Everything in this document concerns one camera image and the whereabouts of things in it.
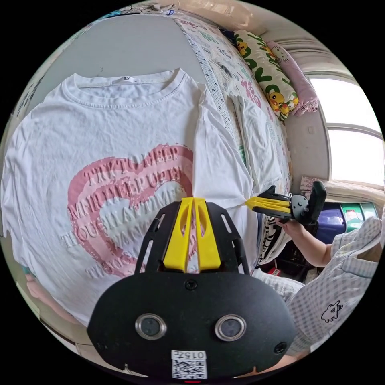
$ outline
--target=qr code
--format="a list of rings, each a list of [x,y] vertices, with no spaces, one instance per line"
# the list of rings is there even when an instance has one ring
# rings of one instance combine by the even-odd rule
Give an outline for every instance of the qr code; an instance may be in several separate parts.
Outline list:
[[[181,379],[207,378],[205,360],[173,360],[172,377]]]

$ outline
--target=person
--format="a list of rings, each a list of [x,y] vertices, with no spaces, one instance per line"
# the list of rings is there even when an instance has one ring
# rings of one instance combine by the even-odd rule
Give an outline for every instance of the person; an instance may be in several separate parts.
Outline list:
[[[282,227],[320,275],[304,285],[266,274],[257,269],[253,276],[276,290],[285,301],[296,326],[296,336],[272,371],[301,359],[322,345],[349,317],[368,288],[385,242],[385,205],[382,219],[370,217],[359,229],[337,235],[332,244],[317,240],[297,221]],[[254,371],[243,376],[259,374]]]

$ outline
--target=yellow duck pillow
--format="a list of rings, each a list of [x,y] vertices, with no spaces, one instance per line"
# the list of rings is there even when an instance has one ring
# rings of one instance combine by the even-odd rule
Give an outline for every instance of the yellow duck pillow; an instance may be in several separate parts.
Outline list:
[[[236,31],[238,51],[254,74],[274,113],[282,122],[298,104],[298,96],[290,80],[266,42],[247,31]]]

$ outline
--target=pink heart print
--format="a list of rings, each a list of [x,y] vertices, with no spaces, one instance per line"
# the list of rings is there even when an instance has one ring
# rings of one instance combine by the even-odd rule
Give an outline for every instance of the pink heart print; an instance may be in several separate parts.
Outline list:
[[[100,214],[103,205],[116,198],[126,199],[127,208],[137,211],[161,186],[171,181],[179,183],[185,195],[192,197],[192,162],[193,152],[186,146],[158,145],[141,162],[105,158],[86,166],[72,179],[68,213],[73,234],[106,274],[119,277],[133,274],[138,256],[124,252],[107,234]],[[190,240],[190,258],[196,249],[194,238]]]

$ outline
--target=plaid pajamas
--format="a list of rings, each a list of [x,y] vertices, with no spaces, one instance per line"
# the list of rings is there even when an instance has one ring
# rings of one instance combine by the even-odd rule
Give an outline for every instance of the plaid pajamas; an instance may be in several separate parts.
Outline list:
[[[384,218],[372,217],[361,228],[336,236],[331,247],[331,261],[306,285],[261,270],[253,272],[254,277],[281,295],[293,317],[297,335],[288,355],[317,349],[354,310],[378,266],[357,256],[380,241],[381,228],[384,231]]]

